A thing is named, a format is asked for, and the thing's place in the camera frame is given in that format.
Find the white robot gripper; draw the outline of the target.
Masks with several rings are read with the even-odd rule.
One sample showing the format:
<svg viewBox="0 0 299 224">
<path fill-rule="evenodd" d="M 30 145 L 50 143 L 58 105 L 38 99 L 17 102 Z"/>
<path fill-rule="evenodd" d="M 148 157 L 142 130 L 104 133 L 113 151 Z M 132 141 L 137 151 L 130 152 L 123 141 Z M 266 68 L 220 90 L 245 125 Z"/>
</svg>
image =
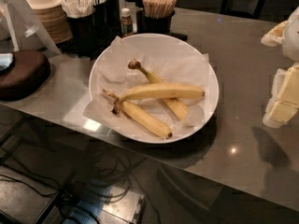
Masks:
<svg viewBox="0 0 299 224">
<path fill-rule="evenodd" d="M 269 47 L 282 44 L 283 54 L 292 61 L 299 62 L 299 7 L 287 21 L 279 23 L 266 33 L 261 43 Z M 295 63 L 288 70 L 277 70 L 271 94 L 263 116 L 263 124 L 271 128 L 280 128 L 299 111 L 299 63 Z"/>
</svg>

